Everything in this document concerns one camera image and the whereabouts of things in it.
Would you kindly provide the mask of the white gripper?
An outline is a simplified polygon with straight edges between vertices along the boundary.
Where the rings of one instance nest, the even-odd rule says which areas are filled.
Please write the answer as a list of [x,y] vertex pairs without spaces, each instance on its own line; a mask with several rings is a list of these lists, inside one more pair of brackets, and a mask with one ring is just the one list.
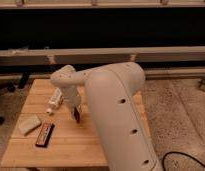
[[67,86],[61,89],[65,104],[69,108],[78,107],[81,104],[81,96],[76,86]]

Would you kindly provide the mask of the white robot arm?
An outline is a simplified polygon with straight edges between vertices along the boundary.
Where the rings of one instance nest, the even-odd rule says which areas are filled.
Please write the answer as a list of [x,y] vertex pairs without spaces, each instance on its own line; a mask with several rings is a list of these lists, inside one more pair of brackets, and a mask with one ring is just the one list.
[[77,87],[84,87],[110,171],[163,171],[133,100],[144,82],[144,71],[134,62],[82,71],[66,65],[51,75],[70,106],[80,104]]

